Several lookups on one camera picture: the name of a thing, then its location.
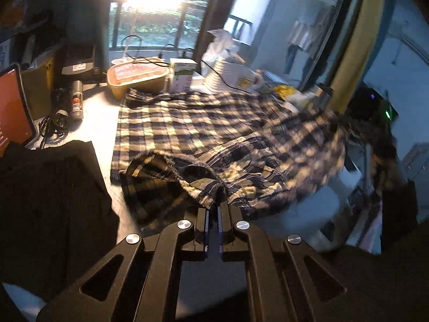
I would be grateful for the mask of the blue white plaid pants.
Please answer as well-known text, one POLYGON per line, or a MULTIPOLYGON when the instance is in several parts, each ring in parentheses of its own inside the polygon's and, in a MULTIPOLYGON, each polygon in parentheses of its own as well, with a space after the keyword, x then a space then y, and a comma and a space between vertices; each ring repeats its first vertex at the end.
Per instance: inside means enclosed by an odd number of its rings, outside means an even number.
POLYGON ((130 89, 110 179, 143 231, 222 203, 259 219, 325 186, 344 165, 346 142, 335 113, 291 112, 263 94, 130 89))

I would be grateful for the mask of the black cloth pile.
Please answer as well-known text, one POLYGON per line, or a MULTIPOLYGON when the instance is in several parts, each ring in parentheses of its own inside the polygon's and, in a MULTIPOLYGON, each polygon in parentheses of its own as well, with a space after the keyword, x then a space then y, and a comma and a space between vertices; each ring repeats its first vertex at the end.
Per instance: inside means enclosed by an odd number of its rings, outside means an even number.
POLYGON ((1 281, 56 297, 116 245, 111 203, 91 142, 10 143, 1 157, 1 281))

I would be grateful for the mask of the tablet with red screen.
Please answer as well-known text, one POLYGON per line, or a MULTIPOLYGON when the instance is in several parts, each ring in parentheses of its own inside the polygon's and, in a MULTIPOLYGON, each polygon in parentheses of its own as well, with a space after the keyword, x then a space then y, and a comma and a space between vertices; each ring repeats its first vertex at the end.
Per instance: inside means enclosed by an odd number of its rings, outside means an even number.
POLYGON ((7 146, 27 146, 38 136, 23 89, 20 67, 13 63, 1 71, 0 83, 1 156, 7 146))

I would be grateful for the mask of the spray can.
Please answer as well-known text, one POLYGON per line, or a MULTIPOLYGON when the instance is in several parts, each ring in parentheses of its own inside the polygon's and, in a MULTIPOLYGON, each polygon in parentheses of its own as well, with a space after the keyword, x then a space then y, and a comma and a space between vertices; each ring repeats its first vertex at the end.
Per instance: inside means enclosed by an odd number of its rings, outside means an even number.
POLYGON ((72 83, 71 90, 71 117, 73 120, 82 120, 83 111, 83 84, 80 80, 72 83))

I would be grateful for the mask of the white bear mug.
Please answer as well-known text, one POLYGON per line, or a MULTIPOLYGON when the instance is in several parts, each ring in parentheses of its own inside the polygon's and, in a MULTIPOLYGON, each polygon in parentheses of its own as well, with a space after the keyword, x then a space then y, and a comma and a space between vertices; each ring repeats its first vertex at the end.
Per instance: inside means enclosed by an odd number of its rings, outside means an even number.
POLYGON ((263 77, 251 69, 243 68, 236 77, 236 88, 247 92, 256 92, 264 84, 263 77))

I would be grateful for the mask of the tan food container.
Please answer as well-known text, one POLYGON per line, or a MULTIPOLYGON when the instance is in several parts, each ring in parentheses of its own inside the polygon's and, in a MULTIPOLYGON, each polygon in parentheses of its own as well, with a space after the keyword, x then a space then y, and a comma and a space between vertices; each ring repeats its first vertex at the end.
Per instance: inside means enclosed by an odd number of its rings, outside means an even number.
POLYGON ((168 66, 127 62, 111 66, 107 71, 106 79, 113 97, 121 101, 129 89, 159 93, 164 89, 168 75, 168 66))

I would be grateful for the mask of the white plastic basket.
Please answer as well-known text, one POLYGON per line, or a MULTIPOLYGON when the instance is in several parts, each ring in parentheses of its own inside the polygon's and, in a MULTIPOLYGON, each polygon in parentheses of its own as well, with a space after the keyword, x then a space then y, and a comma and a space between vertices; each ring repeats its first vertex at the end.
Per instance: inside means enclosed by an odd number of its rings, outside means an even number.
POLYGON ((204 85, 213 91, 242 90, 236 88, 235 81, 243 68, 246 67, 238 63, 216 60, 211 71, 204 78, 204 85))

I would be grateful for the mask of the green white carton box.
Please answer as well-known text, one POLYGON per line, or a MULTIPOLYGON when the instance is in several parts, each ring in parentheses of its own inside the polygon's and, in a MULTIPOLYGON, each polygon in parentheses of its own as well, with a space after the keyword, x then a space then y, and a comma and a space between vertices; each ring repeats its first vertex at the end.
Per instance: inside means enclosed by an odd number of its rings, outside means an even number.
POLYGON ((169 68, 169 91, 184 92, 190 89, 197 63, 188 58, 171 58, 169 68))

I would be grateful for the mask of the white plastic bag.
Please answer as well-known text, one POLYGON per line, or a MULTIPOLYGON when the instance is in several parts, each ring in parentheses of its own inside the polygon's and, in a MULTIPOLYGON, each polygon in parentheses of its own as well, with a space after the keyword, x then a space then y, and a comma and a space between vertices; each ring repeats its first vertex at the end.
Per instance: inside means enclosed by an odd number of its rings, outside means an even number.
POLYGON ((224 29, 212 29, 208 33, 214 37, 201 58, 203 65, 213 66, 218 58, 226 59, 229 54, 239 50, 233 35, 224 29))

